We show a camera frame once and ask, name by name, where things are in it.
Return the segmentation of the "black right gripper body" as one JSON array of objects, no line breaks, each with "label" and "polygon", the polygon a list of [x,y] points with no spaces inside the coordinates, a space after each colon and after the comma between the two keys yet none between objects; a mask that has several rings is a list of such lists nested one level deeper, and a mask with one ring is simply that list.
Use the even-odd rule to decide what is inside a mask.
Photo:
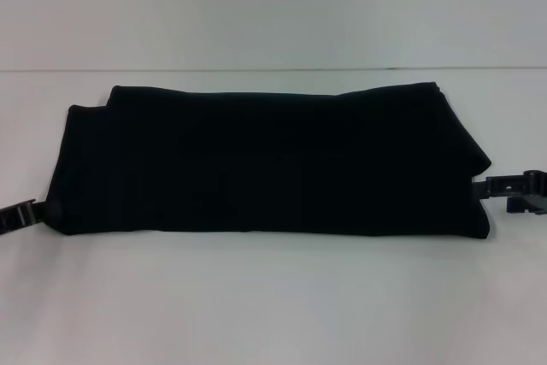
[{"label": "black right gripper body", "polygon": [[546,172],[528,170],[522,175],[521,188],[507,199],[509,214],[546,214]]}]

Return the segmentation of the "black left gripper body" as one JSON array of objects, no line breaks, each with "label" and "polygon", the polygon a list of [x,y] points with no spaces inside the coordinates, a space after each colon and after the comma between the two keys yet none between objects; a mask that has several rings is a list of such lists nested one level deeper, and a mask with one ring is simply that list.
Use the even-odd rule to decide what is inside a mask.
[{"label": "black left gripper body", "polygon": [[11,233],[38,223],[33,211],[35,199],[17,203],[0,210],[0,234]]}]

